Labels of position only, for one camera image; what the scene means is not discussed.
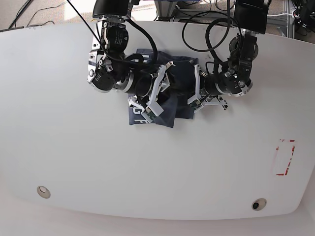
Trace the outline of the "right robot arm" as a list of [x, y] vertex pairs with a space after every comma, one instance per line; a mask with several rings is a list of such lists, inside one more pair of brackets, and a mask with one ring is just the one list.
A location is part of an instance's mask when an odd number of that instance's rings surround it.
[[[168, 69], [172, 61], [158, 64], [158, 50], [153, 38], [131, 18], [137, 0], [98, 0], [93, 9], [96, 20], [92, 49], [89, 53], [87, 81], [100, 92], [111, 90], [128, 93], [128, 104], [137, 108], [148, 123], [154, 122], [164, 109], [159, 104], [162, 93], [169, 89]], [[153, 54], [127, 56], [125, 49], [129, 34], [125, 23], [130, 23], [149, 41]]]

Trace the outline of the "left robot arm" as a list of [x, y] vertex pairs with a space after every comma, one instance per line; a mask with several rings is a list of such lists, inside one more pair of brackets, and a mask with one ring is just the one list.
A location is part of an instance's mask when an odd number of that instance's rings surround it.
[[[206, 28], [205, 40], [206, 52], [210, 52], [213, 61], [213, 72], [201, 73], [200, 67], [194, 67], [195, 92], [188, 99], [188, 105], [198, 111], [205, 105], [228, 105], [222, 99], [222, 95], [240, 97], [247, 94], [253, 86], [250, 79], [252, 62], [258, 55], [257, 34], [265, 34], [267, 15], [270, 6], [269, 0], [236, 0], [234, 13], [230, 13], [230, 6], [226, 13], [221, 13], [221, 18], [213, 20]], [[230, 55], [226, 61], [222, 61], [216, 54], [215, 46], [210, 42], [211, 29], [219, 24], [226, 23], [226, 31], [235, 26], [239, 33], [230, 41]]]

